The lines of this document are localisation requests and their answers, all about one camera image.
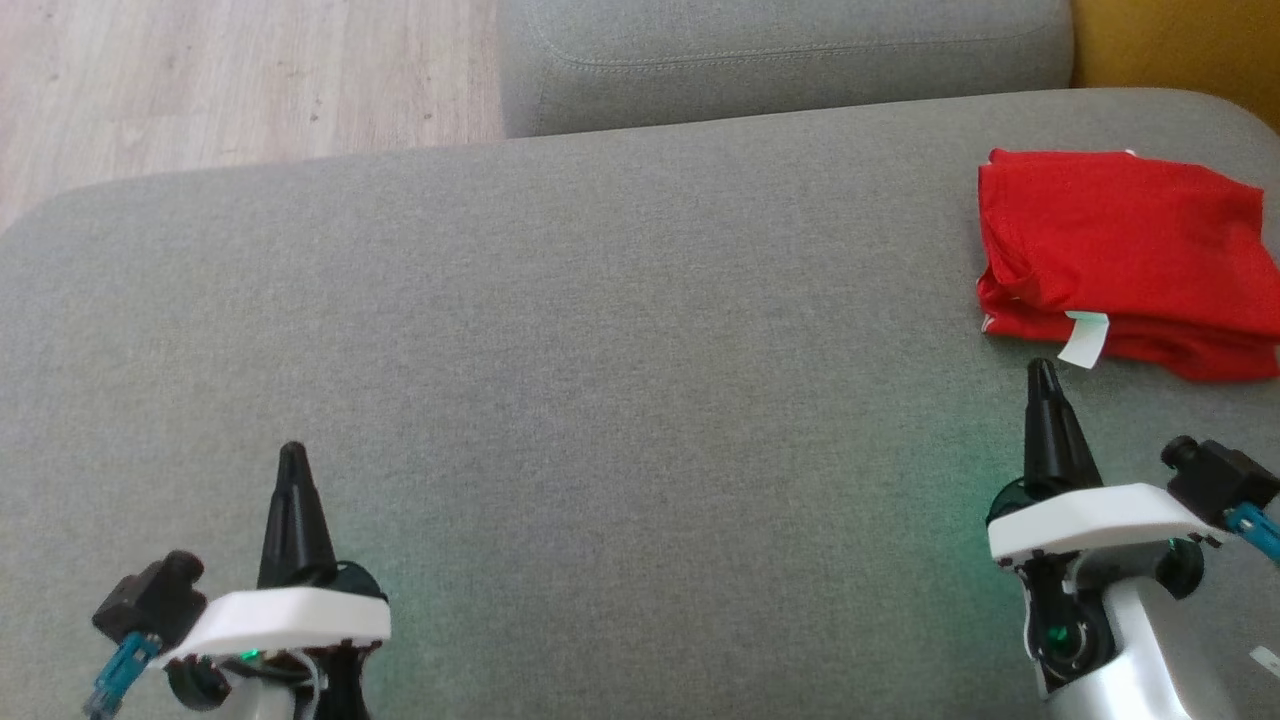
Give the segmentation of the mustard yellow cushion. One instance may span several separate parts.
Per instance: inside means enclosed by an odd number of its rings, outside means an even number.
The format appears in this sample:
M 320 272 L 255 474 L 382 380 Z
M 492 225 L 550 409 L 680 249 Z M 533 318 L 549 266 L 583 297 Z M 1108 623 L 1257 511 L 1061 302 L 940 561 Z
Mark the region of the mustard yellow cushion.
M 1280 135 L 1280 0 L 1070 0 L 1080 88 L 1208 94 Z

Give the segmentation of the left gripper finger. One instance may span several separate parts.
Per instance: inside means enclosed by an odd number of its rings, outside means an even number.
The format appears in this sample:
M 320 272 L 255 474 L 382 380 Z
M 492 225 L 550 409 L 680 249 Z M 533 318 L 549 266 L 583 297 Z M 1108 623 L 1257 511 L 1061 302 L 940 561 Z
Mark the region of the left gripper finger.
M 284 585 L 294 571 L 292 555 L 292 488 L 294 487 L 294 443 L 279 451 L 276 480 L 268 505 L 268 520 L 259 562 L 259 585 Z
M 332 584 L 337 556 L 308 455 L 301 442 L 294 442 L 294 555 L 296 584 Z

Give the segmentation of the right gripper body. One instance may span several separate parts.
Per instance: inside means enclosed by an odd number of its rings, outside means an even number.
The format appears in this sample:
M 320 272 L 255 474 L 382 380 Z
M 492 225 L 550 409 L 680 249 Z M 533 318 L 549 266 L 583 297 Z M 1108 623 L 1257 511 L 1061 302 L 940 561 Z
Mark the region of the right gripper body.
M 1042 691 L 1062 691 L 1119 656 L 1108 592 L 1144 580 L 1183 600 L 1203 580 L 1203 547 L 1222 539 L 1143 483 L 1051 495 L 1015 480 L 992 502 L 986 530 L 992 561 L 1021 584 L 1023 642 Z

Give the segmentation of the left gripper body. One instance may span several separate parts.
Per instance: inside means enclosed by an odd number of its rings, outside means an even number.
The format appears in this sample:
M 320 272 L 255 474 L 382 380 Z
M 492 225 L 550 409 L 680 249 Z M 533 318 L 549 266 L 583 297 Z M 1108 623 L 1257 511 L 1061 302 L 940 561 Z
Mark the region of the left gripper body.
M 390 605 L 353 562 L 335 583 L 212 601 L 160 657 L 173 696 L 206 720 L 372 720 L 364 667 L 390 639 Z

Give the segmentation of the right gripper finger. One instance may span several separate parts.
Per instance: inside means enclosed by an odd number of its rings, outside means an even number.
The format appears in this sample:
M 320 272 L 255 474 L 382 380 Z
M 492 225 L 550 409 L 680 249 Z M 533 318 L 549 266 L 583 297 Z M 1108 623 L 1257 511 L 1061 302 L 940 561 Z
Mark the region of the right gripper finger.
M 1043 360 L 1043 487 L 1052 491 L 1103 486 L 1100 470 L 1059 380 L 1055 365 Z
M 1053 364 L 1033 359 L 1027 368 L 1024 478 L 1043 482 L 1056 475 L 1056 416 L 1061 387 Z

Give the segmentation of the grey sofa back cushion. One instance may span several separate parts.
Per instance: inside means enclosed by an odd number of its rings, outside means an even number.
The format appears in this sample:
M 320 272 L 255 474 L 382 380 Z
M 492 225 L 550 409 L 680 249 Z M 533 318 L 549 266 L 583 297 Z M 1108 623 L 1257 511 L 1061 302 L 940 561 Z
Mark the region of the grey sofa back cushion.
M 509 137 L 1068 86 L 1070 0 L 495 0 Z

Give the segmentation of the red basketball jersey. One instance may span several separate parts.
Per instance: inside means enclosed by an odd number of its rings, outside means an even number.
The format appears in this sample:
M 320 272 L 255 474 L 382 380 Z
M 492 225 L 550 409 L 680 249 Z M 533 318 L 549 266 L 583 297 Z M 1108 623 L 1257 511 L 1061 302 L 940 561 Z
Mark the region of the red basketball jersey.
M 978 170 L 986 334 L 1078 366 L 1148 363 L 1185 380 L 1280 378 L 1280 265 L 1265 192 L 1134 152 L 1014 152 Z

